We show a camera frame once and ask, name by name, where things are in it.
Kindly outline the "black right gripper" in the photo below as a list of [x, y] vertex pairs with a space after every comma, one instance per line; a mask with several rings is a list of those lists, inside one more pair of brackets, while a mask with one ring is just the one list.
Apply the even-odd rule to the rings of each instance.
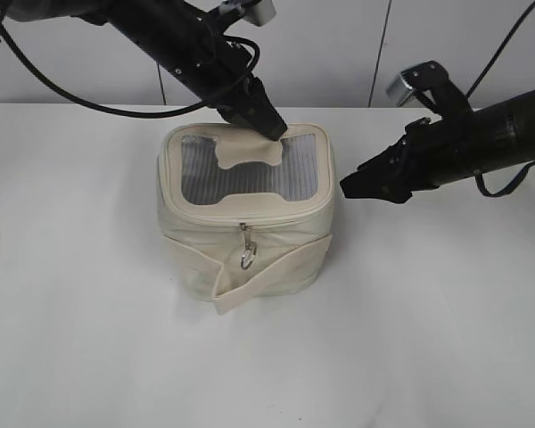
[[481, 175], [495, 166], [495, 131], [468, 120], [416, 121], [400, 140], [340, 181], [347, 199], [407, 202], [414, 192]]

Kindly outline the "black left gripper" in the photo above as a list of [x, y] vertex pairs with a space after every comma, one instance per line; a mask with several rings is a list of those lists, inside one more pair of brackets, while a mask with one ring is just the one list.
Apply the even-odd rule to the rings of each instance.
[[142, 50], [218, 110], [224, 121], [277, 141], [288, 127], [253, 76], [259, 48], [226, 30], [257, 24], [255, 8], [144, 8]]

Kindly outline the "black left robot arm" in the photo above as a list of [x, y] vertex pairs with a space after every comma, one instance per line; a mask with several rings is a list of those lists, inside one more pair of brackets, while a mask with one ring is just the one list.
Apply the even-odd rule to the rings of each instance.
[[[262, 27], [275, 16], [270, 1], [223, 1], [209, 11], [186, 1], [0, 1], [0, 43], [50, 90], [90, 110], [135, 119], [168, 119], [210, 108], [225, 122], [275, 141], [287, 125], [268, 99], [262, 81], [253, 74], [260, 48], [247, 38], [226, 33], [240, 20]], [[113, 26], [196, 95], [198, 103], [173, 111], [126, 111], [90, 102], [59, 87], [17, 46], [4, 20], [65, 17]]]

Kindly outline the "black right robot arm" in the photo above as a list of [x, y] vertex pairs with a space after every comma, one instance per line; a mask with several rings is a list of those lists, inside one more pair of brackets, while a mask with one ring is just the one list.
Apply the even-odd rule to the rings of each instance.
[[535, 165], [535, 90], [456, 119], [416, 120], [396, 144], [359, 165], [340, 186], [348, 199], [401, 204], [415, 192], [473, 177], [489, 196], [482, 175], [515, 165], [521, 171], [498, 196], [513, 192]]

